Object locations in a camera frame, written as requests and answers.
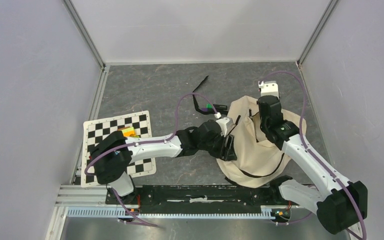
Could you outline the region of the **green marker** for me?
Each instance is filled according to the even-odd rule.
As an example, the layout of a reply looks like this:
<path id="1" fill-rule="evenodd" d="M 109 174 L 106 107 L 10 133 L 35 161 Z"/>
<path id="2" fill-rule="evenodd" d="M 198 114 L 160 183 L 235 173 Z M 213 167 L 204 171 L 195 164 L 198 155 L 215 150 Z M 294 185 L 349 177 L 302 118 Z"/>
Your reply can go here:
<path id="1" fill-rule="evenodd" d="M 228 106 L 227 105 L 222 105 L 222 104 L 214 104 L 213 105 L 214 107 L 215 107 L 215 110 L 217 111 L 217 112 L 220 112 L 220 113 L 227 113 L 228 112 Z M 210 111 L 210 110 L 212 110 L 213 109 L 213 106 L 211 105 L 211 104 L 206 104 L 206 106 L 204 107 L 204 108 L 207 108 L 208 109 L 208 112 Z"/>

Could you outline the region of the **cream canvas backpack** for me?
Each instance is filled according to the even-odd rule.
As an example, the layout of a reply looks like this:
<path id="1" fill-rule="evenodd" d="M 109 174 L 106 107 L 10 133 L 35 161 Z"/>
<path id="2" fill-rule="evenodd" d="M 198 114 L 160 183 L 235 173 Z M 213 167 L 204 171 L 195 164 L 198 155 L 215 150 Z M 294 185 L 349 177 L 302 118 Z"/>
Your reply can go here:
<path id="1" fill-rule="evenodd" d="M 212 114 L 215 107 L 208 112 L 200 109 L 197 99 L 193 99 L 195 110 L 203 115 Z M 228 182 L 248 188 L 258 188 L 279 177 L 292 157 L 282 152 L 270 142 L 260 129 L 260 114 L 257 99 L 242 96 L 227 105 L 228 112 L 221 113 L 232 118 L 233 129 L 229 135 L 234 136 L 234 150 L 237 160 L 216 162 Z"/>

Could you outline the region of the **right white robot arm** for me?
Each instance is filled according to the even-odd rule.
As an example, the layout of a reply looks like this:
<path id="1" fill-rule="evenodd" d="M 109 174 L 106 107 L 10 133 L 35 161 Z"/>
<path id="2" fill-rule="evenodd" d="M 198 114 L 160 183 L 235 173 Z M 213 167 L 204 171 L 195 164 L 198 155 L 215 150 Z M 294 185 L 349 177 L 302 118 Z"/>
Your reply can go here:
<path id="1" fill-rule="evenodd" d="M 293 179 L 285 179 L 269 189 L 275 204 L 291 201 L 315 214 L 331 234 L 364 224 L 368 210 L 368 189 L 361 182 L 352 182 L 335 170 L 308 143 L 303 131 L 284 119 L 278 97 L 261 96 L 257 100 L 260 130 L 285 155 L 291 157 L 312 180 L 310 188 Z"/>

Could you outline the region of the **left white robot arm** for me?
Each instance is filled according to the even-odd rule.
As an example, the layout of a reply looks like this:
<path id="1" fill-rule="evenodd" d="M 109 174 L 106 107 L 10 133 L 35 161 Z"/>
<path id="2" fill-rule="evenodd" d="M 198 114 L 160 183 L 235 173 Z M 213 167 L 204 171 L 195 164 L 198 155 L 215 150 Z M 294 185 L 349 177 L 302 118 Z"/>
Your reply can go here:
<path id="1" fill-rule="evenodd" d="M 101 185 L 109 185 L 120 200 L 131 204 L 137 190 L 128 174 L 130 164 L 151 158 L 192 156 L 198 151 L 206 151 L 216 159 L 236 160 L 233 128 L 233 120 L 223 117 L 159 137 L 126 137 L 115 131 L 90 149 L 91 161 L 84 173 L 96 177 Z"/>

